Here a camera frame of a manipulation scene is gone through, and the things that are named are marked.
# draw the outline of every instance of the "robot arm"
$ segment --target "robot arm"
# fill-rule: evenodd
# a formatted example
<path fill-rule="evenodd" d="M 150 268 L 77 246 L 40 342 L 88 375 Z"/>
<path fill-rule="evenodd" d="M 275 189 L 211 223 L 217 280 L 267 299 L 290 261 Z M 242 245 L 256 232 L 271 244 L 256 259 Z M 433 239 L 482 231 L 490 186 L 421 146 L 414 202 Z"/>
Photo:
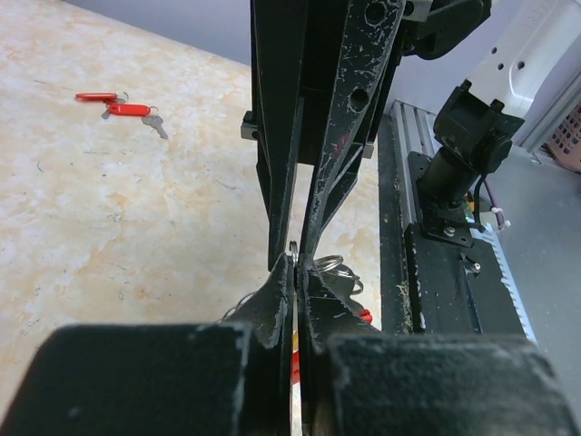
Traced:
<path fill-rule="evenodd" d="M 442 143 L 421 189 L 458 204 L 508 156 L 538 89 L 581 32 L 579 0 L 529 0 L 487 58 L 457 87 L 434 125 Z"/>

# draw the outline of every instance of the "marble table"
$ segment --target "marble table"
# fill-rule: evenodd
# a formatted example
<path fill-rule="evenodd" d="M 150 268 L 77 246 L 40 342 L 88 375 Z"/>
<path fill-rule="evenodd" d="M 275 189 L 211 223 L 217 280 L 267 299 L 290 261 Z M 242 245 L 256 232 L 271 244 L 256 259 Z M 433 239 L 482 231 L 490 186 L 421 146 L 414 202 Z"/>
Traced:
<path fill-rule="evenodd" d="M 0 0 L 0 411 L 35 350 L 78 322 L 212 322 L 268 276 L 268 223 L 240 138 L 251 75 L 236 64 L 57 0 Z M 155 105 L 101 118 L 80 92 Z M 290 225 L 298 240 L 311 168 Z M 324 233 L 379 322 L 377 159 Z"/>

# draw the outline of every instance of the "silver key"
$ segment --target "silver key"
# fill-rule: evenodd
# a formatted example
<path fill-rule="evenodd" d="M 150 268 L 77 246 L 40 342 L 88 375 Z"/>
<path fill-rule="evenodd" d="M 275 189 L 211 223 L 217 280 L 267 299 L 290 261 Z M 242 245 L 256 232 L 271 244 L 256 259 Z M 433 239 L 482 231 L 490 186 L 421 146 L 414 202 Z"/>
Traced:
<path fill-rule="evenodd" d="M 127 100 L 125 100 L 124 98 L 118 98 L 116 101 L 116 103 L 127 103 Z M 109 104 L 106 104 L 107 109 L 105 109 L 105 112 L 103 112 L 103 114 L 101 115 L 101 118 L 103 118 L 104 120 L 109 119 L 109 115 L 111 115 L 111 113 L 109 112 Z"/>
<path fill-rule="evenodd" d="M 149 125 L 153 127 L 155 131 L 160 135 L 162 139 L 168 139 L 167 133 L 163 130 L 163 118 L 159 115 L 147 115 L 142 118 L 142 121 L 145 125 Z"/>

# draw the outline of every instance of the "black bracket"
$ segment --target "black bracket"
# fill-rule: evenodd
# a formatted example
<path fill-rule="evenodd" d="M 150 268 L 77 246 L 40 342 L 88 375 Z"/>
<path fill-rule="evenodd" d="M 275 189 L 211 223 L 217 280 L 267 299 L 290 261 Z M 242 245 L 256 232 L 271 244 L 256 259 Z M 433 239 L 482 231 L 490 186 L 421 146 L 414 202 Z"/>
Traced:
<path fill-rule="evenodd" d="M 430 239 L 472 247 L 474 240 L 462 207 L 442 207 L 419 188 L 419 179 L 430 161 L 431 158 L 425 154 L 412 152 L 408 156 L 409 175 L 414 181 L 412 187 L 417 221 L 421 223 L 423 233 Z"/>

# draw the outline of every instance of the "gray floor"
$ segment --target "gray floor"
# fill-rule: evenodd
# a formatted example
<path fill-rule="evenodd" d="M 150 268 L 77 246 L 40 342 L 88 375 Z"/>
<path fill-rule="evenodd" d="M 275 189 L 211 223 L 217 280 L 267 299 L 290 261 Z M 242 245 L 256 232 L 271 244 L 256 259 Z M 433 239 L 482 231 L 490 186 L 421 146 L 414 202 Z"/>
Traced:
<path fill-rule="evenodd" d="M 581 423 L 581 176 L 515 149 L 489 176 L 512 227 L 500 234 L 537 336 Z"/>

